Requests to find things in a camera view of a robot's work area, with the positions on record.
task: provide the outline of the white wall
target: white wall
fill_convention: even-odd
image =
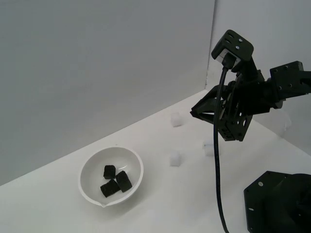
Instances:
[[[211,49],[232,29],[254,45],[255,63],[266,79],[271,68],[292,61],[311,70],[310,10],[310,0],[216,0]],[[221,70],[221,64],[210,59],[207,81],[218,83]],[[231,74],[227,81],[234,78]],[[282,109],[292,121],[284,138],[311,155],[311,95],[288,99]],[[286,118],[272,110],[255,120],[279,133]]]
[[[0,0],[0,185],[203,90],[213,11]]]

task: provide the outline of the cable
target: cable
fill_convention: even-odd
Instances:
[[[223,59],[223,71],[220,77],[217,95],[216,95],[216,110],[214,112],[214,154],[215,154],[215,171],[216,171],[216,197],[220,220],[222,222],[225,233],[229,233],[227,225],[225,223],[225,217],[223,212],[222,197],[221,197],[221,183],[220,183],[220,162],[219,162],[219,148],[218,148],[218,120],[219,112],[221,108],[221,97],[225,83],[225,76],[229,69],[234,66],[236,58],[227,53]]]

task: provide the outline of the white cube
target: white cube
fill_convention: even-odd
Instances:
[[[180,166],[181,155],[179,152],[174,151],[170,154],[170,166]]]
[[[171,114],[171,124],[173,127],[181,126],[182,125],[182,118],[179,113],[172,113]]]
[[[202,144],[202,149],[204,149],[205,156],[214,157],[214,141],[206,140]]]

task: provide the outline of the black block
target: black block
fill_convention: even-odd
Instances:
[[[132,184],[130,180],[128,179],[128,176],[125,173],[125,171],[122,171],[118,175],[116,175],[116,180],[123,193],[132,187]]]
[[[101,191],[106,198],[111,196],[112,194],[115,194],[119,190],[120,187],[114,180],[110,180],[108,183],[101,186]]]
[[[104,169],[104,177],[106,180],[111,180],[116,177],[116,167],[113,165],[106,165]]]

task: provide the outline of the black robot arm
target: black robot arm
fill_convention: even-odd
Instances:
[[[311,72],[304,71],[299,61],[270,69],[265,81],[252,58],[253,46],[243,37],[228,30],[212,51],[222,61],[227,53],[236,58],[232,72],[236,80],[225,85],[219,112],[218,132],[225,141],[243,141],[253,115],[279,109],[287,98],[311,92]],[[213,87],[191,110],[193,117],[213,124],[218,86]]]

